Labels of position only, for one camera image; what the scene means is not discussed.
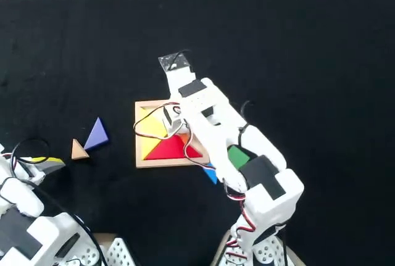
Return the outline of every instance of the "white robotic arm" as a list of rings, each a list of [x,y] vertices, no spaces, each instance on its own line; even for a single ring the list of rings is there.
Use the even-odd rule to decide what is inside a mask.
[[[270,238],[294,213],[304,190],[302,182],[286,168],[279,150],[256,127],[247,124],[211,80],[195,79],[185,60],[180,63],[173,58],[170,65],[166,65],[169,61],[163,62],[163,57],[159,60],[168,78],[170,100],[180,104],[181,113],[173,121],[188,125],[208,152],[218,180],[242,195],[238,198],[242,214],[230,230],[233,238],[227,242],[229,246],[218,265],[258,265],[257,261],[282,265],[281,258],[275,260],[272,254],[262,257],[260,248],[269,240],[278,246],[278,241]],[[253,153],[255,158],[236,169],[228,157],[232,145]]]

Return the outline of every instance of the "black tablecloth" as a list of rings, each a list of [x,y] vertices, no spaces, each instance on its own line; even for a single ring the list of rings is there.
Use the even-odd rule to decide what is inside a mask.
[[[390,265],[395,0],[0,1],[0,143],[69,164],[43,188],[142,265],[208,265],[239,215],[199,167],[135,169],[133,103],[165,99],[189,48],[304,182],[288,226],[308,265]],[[71,162],[97,116],[110,143]],[[55,210],[48,209],[49,214]]]

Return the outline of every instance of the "wooden board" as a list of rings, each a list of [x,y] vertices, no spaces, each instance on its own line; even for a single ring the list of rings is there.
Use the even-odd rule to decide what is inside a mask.
[[[156,107],[161,106],[162,104],[168,102],[168,100],[158,100],[158,101],[136,101],[135,102],[135,122],[144,118],[141,116],[140,108],[147,109],[148,111],[155,109]],[[136,167],[137,168],[150,168],[150,167],[168,167],[168,166],[182,166],[182,165],[194,165],[194,163],[190,162],[186,158],[182,159],[157,159],[157,160],[143,160],[141,158],[141,138],[140,136],[135,135],[136,140]],[[194,161],[199,163],[209,163],[209,155],[206,150],[203,148],[202,144],[194,138],[192,140],[191,146],[197,150],[197,152],[202,154],[200,158],[193,158]]]

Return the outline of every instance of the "blue triangle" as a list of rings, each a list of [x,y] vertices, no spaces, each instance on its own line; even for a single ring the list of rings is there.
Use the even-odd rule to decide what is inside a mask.
[[[216,185],[217,184],[217,174],[215,172],[215,170],[211,170],[211,169],[203,169],[204,172],[209,176],[210,180]]]
[[[95,124],[93,125],[91,134],[88,137],[88,140],[86,141],[84,145],[84,149],[88,150],[93,147],[96,147],[102,143],[105,143],[108,141],[109,138],[107,136],[106,131],[104,130],[103,124],[101,123],[100,118],[98,117],[96,119]]]

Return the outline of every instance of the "cable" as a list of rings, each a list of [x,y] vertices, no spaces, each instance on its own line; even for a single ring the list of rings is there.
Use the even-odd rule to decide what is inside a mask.
[[[66,263],[70,263],[70,262],[73,262],[73,261],[79,261],[79,263],[80,263],[80,266],[82,266],[82,262],[81,262],[81,260],[80,260],[80,259],[78,259],[78,258],[75,258],[75,259],[68,260],[68,261],[66,261]]]
[[[179,106],[173,106],[173,112],[180,115],[181,114],[181,108]]]
[[[21,180],[21,179],[19,179],[19,180],[22,183],[25,183],[26,185],[29,185],[29,186],[33,187],[34,189],[36,189],[42,196],[44,196],[49,202],[51,202],[53,206],[56,206],[60,211],[65,212],[66,214],[71,216],[73,218],[73,220],[76,221],[76,223],[79,224],[79,226],[81,226],[82,229],[84,229],[86,234],[92,240],[94,246],[96,247],[96,249],[99,252],[99,256],[100,256],[101,262],[104,264],[104,266],[108,266],[106,258],[104,257],[104,254],[103,254],[103,252],[102,252],[102,250],[100,248],[100,245],[99,245],[98,241],[93,236],[93,234],[89,230],[89,228],[75,214],[70,213],[67,209],[62,207],[55,199],[53,199],[47,192],[42,190],[38,185],[36,185],[33,182],[28,181],[28,180]]]
[[[222,183],[223,183],[223,189],[225,190],[225,194],[227,195],[228,198],[234,201],[242,201],[245,200],[246,195],[243,193],[238,193],[238,194],[230,194],[228,191],[228,185],[225,181],[225,178],[222,178]]]
[[[38,163],[42,163],[42,162],[45,162],[45,161],[48,160],[49,156],[47,156],[44,159],[41,159],[39,161],[29,161],[29,160],[26,160],[26,159],[21,159],[21,158],[19,158],[19,157],[17,157],[15,155],[17,149],[21,146],[21,144],[26,143],[27,141],[32,141],[32,140],[37,140],[37,141],[43,142],[48,147],[48,153],[49,153],[49,143],[45,139],[42,139],[42,138],[28,138],[28,139],[25,139],[25,140],[19,142],[15,146],[15,148],[12,150],[12,153],[10,155],[11,156],[10,157],[10,171],[11,171],[12,177],[6,178],[3,181],[3,183],[0,185],[0,197],[3,198],[4,200],[6,200],[7,202],[13,204],[8,199],[6,199],[6,198],[1,196],[1,189],[4,186],[4,184],[6,183],[6,181],[9,180],[10,178],[15,178],[15,179],[21,181],[22,183],[25,183],[26,185],[31,186],[32,188],[36,189],[42,196],[44,196],[49,202],[51,202],[53,206],[57,207],[60,211],[65,212],[66,214],[71,216],[73,218],[73,220],[76,221],[76,223],[79,224],[79,226],[81,226],[82,229],[84,229],[84,231],[89,236],[89,238],[91,238],[93,244],[96,246],[96,249],[99,252],[99,256],[100,256],[101,262],[104,264],[104,266],[108,266],[106,258],[104,257],[104,254],[103,254],[103,252],[102,252],[102,250],[100,248],[100,245],[99,245],[98,241],[93,236],[92,232],[90,232],[89,228],[76,215],[71,214],[67,209],[62,207],[55,199],[53,199],[47,192],[42,190],[38,185],[34,184],[31,181],[20,179],[20,178],[18,178],[16,176],[14,169],[15,169],[15,166],[17,165],[17,161],[18,160],[20,160],[20,161],[22,161],[24,163],[28,163],[28,164],[38,164]]]
[[[254,103],[252,101],[244,101],[243,104],[240,107],[240,116],[242,116],[242,118],[245,119],[245,120],[247,120],[245,111],[246,111],[246,107],[249,104],[252,105],[252,106],[254,105]]]
[[[41,141],[42,143],[44,143],[46,145],[47,149],[48,149],[47,156],[44,157],[43,159],[39,160],[39,161],[30,161],[30,160],[26,160],[26,159],[17,157],[16,156],[16,152],[17,152],[18,148],[23,143],[26,143],[28,141]],[[27,138],[27,139],[25,139],[23,141],[20,141],[19,143],[17,143],[17,145],[15,146],[15,148],[11,152],[11,158],[10,158],[10,172],[11,172],[11,175],[14,178],[18,178],[16,173],[15,173],[15,168],[17,166],[17,162],[18,161],[21,161],[21,162],[24,162],[24,163],[28,163],[28,164],[39,164],[39,163],[43,163],[43,162],[47,161],[48,158],[49,158],[49,143],[45,139],[43,139],[43,138]]]
[[[0,198],[3,199],[3,200],[5,200],[5,201],[7,201],[7,202],[8,202],[9,204],[11,204],[12,206],[14,206],[14,205],[16,205],[15,203],[11,202],[11,201],[8,200],[7,198],[5,198],[3,195],[1,195],[2,187],[4,187],[4,185],[7,183],[7,181],[8,181],[10,178],[14,178],[14,177],[5,178],[4,181],[1,183],[1,185],[0,185]]]
[[[247,259],[247,256],[244,256],[244,255],[241,255],[241,254],[237,254],[237,253],[235,253],[235,252],[226,252],[225,254],[226,254],[226,255],[229,255],[229,256],[235,256],[235,257]]]
[[[286,255],[286,226],[283,228],[283,232],[281,233],[281,238],[283,240],[283,253],[284,253],[284,266],[288,266],[288,256]]]
[[[173,70],[173,64],[175,63],[175,61],[177,60],[177,58],[179,58],[179,57],[181,56],[181,54],[183,54],[183,53],[185,53],[185,52],[190,52],[190,50],[189,50],[189,49],[180,50],[180,51],[178,51],[178,52],[173,56],[173,59],[172,59],[172,61],[170,62],[170,65],[168,66],[167,71]]]
[[[160,139],[160,140],[165,140],[165,139],[169,139],[171,138],[173,135],[175,135],[183,126],[183,123],[181,123],[181,125],[171,134],[168,134],[165,137],[160,137],[160,136],[156,136],[156,135],[151,135],[151,134],[146,134],[146,133],[139,133],[136,131],[136,127],[137,125],[143,121],[144,119],[148,118],[150,115],[152,115],[155,111],[165,107],[165,106],[169,106],[169,105],[180,105],[178,102],[166,102],[165,104],[162,104],[161,106],[155,108],[154,110],[152,110],[150,113],[147,114],[147,116],[141,118],[140,120],[138,120],[134,125],[133,125],[133,131],[135,132],[135,134],[137,136],[141,136],[143,138],[156,138],[156,139]]]
[[[248,228],[246,226],[239,226],[236,229],[236,234],[239,236],[239,233],[238,233],[239,230],[243,230],[243,231],[247,231],[247,232],[255,232],[257,227],[254,225],[254,223],[247,216],[246,211],[244,210],[244,201],[240,201],[240,208],[241,208],[241,214],[243,215],[244,219],[246,220],[246,222],[250,226],[250,228]]]
[[[189,130],[189,138],[188,138],[188,141],[186,142],[186,144],[184,145],[184,148],[183,148],[184,157],[187,158],[187,159],[188,159],[189,161],[191,161],[192,163],[194,163],[194,164],[196,164],[196,165],[198,165],[198,166],[200,166],[200,167],[202,167],[202,168],[204,168],[204,169],[215,170],[215,167],[213,167],[213,166],[208,166],[208,165],[206,165],[206,164],[199,163],[199,162],[197,162],[197,161],[191,159],[191,158],[188,156],[188,154],[187,154],[187,152],[186,152],[186,149],[189,147],[189,145],[191,144],[191,142],[192,142],[192,140],[193,140],[193,132],[192,132],[191,127],[188,125],[188,123],[185,124],[185,127]]]

